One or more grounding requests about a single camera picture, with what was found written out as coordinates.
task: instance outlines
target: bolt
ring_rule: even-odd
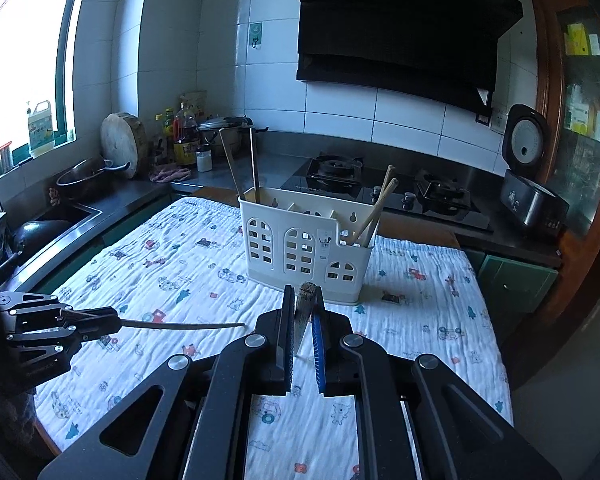
[[[182,370],[189,366],[189,358],[182,354],[174,355],[169,359],[168,365],[171,370]]]
[[[345,344],[345,346],[348,346],[350,348],[357,348],[359,346],[362,346],[362,343],[364,341],[365,340],[362,339],[362,336],[359,334],[347,334],[342,338],[342,342]]]
[[[244,340],[244,344],[250,348],[258,348],[267,342],[267,338],[260,334],[251,334]]]
[[[438,366],[439,361],[435,355],[424,354],[418,357],[418,362],[420,363],[421,367],[427,370],[433,370],[433,368]]]

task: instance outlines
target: round cutting board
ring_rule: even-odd
[[[144,124],[136,116],[126,112],[107,116],[100,127],[100,143],[102,155],[114,166],[129,162],[129,169],[123,172],[127,178],[136,176],[148,163]]]

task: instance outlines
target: chopstick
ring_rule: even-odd
[[[392,166],[391,164],[389,164],[386,167],[386,173],[384,174],[384,181],[382,181],[382,187],[380,189],[380,193],[382,193],[386,189],[386,187],[389,185],[389,181],[391,180],[391,177],[394,174],[394,171],[395,171],[395,166]],[[361,246],[369,247],[369,242],[371,241],[371,237],[374,235],[374,231],[376,230],[376,226],[378,225],[379,221],[380,221],[380,215],[377,215],[371,222],[369,229],[366,230],[365,238],[362,241],[362,243],[360,244]]]
[[[358,238],[360,238],[360,235],[365,231],[366,227],[369,224],[371,224],[371,222],[374,220],[374,218],[376,216],[378,218],[380,218],[380,214],[382,213],[382,208],[384,207],[384,201],[392,192],[394,192],[394,189],[397,186],[398,186],[398,179],[392,178],[389,185],[382,190],[382,193],[380,193],[380,196],[378,197],[378,201],[376,202],[376,205],[374,206],[374,208],[371,210],[371,213],[369,213],[369,216],[366,217],[364,222],[362,222],[362,225],[360,226],[360,230],[353,233],[353,235],[351,237],[351,245],[353,245],[354,243],[356,243],[358,241]]]
[[[249,128],[249,138],[251,141],[251,168],[253,170],[253,195],[256,204],[260,203],[260,177],[258,176],[258,161],[256,153],[256,139],[253,128]]]
[[[231,147],[227,146],[226,142],[224,142],[224,137],[222,136],[222,131],[224,131],[224,128],[220,128],[218,133],[220,134],[220,141],[222,142],[222,147],[224,148],[224,154],[226,155],[226,161],[227,161],[227,164],[229,165],[229,171],[231,172],[231,178],[234,180],[235,190],[238,192],[238,197],[240,198],[240,200],[245,200],[244,193],[242,192],[242,188],[240,187],[240,184],[238,183],[238,179],[236,178],[236,173],[235,173],[235,169],[234,169],[234,167],[235,167],[234,156],[231,153]]]

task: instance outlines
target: range hood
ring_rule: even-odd
[[[517,0],[300,0],[297,79],[416,94],[490,117]]]

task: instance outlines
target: cooking pot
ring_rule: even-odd
[[[76,164],[56,180],[60,193],[72,200],[79,200],[102,193],[110,184],[109,174],[128,170],[130,162],[113,166],[113,162],[101,156],[92,156]]]
[[[206,143],[211,146],[211,154],[224,156],[224,148],[219,135],[220,129],[224,128],[222,136],[224,142],[231,147],[231,152],[237,153],[242,145],[242,131],[249,126],[253,126],[253,121],[248,117],[217,117],[198,124],[198,130]]]

